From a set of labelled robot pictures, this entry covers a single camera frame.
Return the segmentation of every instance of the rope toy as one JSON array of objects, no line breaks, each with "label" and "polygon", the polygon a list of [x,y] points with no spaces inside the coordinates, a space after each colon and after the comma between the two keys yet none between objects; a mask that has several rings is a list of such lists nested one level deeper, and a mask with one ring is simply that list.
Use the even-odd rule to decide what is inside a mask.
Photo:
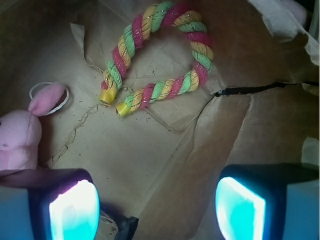
[{"label": "rope toy", "polygon": [[115,100],[136,49],[141,48],[143,41],[149,39],[150,33],[156,32],[160,27],[173,26],[185,33],[191,43],[193,68],[184,76],[156,84],[149,83],[137,90],[116,106],[117,113],[124,117],[157,100],[193,92],[199,85],[203,85],[213,67],[214,54],[207,28],[201,20],[200,13],[190,9],[185,3],[174,5],[169,1],[151,5],[143,15],[137,16],[132,24],[124,29],[124,34],[112,51],[112,58],[107,62],[101,84],[100,104],[108,107]]}]

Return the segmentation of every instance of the multicolored rope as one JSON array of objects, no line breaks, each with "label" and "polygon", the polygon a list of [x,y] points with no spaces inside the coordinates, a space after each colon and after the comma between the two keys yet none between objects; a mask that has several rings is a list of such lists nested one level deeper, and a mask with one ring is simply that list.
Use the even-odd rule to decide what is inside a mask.
[{"label": "multicolored rope", "polygon": [[150,83],[132,93],[116,106],[118,114],[123,117],[138,108],[146,108],[156,100],[193,92],[199,85],[204,84],[212,69],[214,54],[207,28],[201,20],[201,15],[185,3],[173,5],[169,1],[151,5],[143,15],[137,16],[132,24],[125,28],[118,45],[112,51],[112,58],[107,62],[107,69],[103,73],[104,81],[101,84],[100,104],[110,106],[115,100],[136,49],[141,48],[143,41],[149,39],[150,33],[160,27],[174,26],[185,33],[195,59],[193,68],[184,76],[156,84]]}]

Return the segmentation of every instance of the led light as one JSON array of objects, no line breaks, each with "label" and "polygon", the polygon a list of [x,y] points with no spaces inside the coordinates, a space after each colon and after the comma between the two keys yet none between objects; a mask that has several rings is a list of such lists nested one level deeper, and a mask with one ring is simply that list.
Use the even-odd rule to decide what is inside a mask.
[{"label": "led light", "polygon": [[53,240],[93,240],[99,223],[100,207],[96,187],[78,181],[49,204]]},{"label": "led light", "polygon": [[262,240],[266,201],[232,177],[216,188],[215,209],[226,240]]}]

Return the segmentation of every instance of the white rubber band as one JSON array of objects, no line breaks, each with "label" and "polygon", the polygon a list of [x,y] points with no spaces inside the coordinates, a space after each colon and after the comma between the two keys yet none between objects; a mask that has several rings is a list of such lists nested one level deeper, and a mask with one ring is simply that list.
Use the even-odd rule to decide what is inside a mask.
[{"label": "white rubber band", "polygon": [[[38,84],[34,85],[34,86],[30,89],[30,91],[29,91],[29,97],[31,98],[31,100],[34,99],[33,96],[32,96],[33,90],[35,90],[35,89],[36,89],[37,87],[39,87],[40,85],[45,85],[45,84],[46,84],[46,85],[50,85],[50,84],[53,84],[53,82],[45,81],[45,82],[39,82]],[[53,114],[54,112],[60,110],[60,109],[68,102],[69,97],[70,97],[69,89],[68,89],[66,86],[64,86],[64,88],[65,88],[65,90],[66,90],[66,97],[65,97],[64,101],[63,101],[59,106],[55,107],[54,109],[52,109],[51,111],[49,111],[49,112],[48,112],[46,115],[44,115],[44,116]]]}]

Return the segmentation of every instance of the brown paper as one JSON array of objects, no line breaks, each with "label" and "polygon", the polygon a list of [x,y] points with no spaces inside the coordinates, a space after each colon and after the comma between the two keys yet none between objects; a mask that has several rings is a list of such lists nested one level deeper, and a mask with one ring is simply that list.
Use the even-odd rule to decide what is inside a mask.
[{"label": "brown paper", "polygon": [[[25,48],[19,47],[21,39],[7,42],[15,57],[1,56],[0,113],[26,109],[29,89],[39,82],[66,84],[69,102],[40,118],[38,160],[43,167],[46,162],[50,168],[87,169],[102,202],[139,218],[135,239],[222,239],[214,200],[225,165],[305,162],[311,152],[312,162],[319,162],[314,151],[319,141],[318,86],[211,95],[277,81],[319,82],[319,44],[279,1],[268,2],[276,4],[276,14],[270,14],[265,1],[189,1],[212,37],[216,71],[210,82],[197,92],[154,103],[150,113],[137,111],[123,119],[114,108],[98,105],[99,71],[126,25],[151,2],[92,0],[81,6],[83,1],[66,1],[67,6],[58,4],[60,11],[68,9],[63,17],[52,13],[37,24],[36,32],[28,28],[34,14],[27,14],[25,27],[18,28],[21,19],[7,25],[19,29],[19,36],[34,37]],[[20,16],[23,6],[9,6],[0,15]],[[268,24],[275,20],[282,25]],[[129,89],[190,69],[191,49],[180,42],[179,31],[171,31],[154,34],[137,52],[123,82]],[[122,89],[116,101],[129,93]],[[113,223],[101,223],[96,239],[113,239],[114,228]]]}]

